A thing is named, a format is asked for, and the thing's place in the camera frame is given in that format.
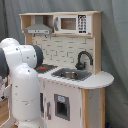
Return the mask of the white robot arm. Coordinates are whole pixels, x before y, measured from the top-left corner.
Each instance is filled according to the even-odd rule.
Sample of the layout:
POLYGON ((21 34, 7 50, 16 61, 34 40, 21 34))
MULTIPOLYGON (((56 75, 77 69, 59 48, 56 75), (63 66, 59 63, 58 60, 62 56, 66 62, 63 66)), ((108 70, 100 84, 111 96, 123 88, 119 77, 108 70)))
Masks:
POLYGON ((46 128, 40 111, 40 83, 36 68, 43 62, 43 52, 36 45, 21 45, 13 38, 0 42, 0 76, 10 77, 5 88, 9 98, 9 118, 0 128, 46 128))

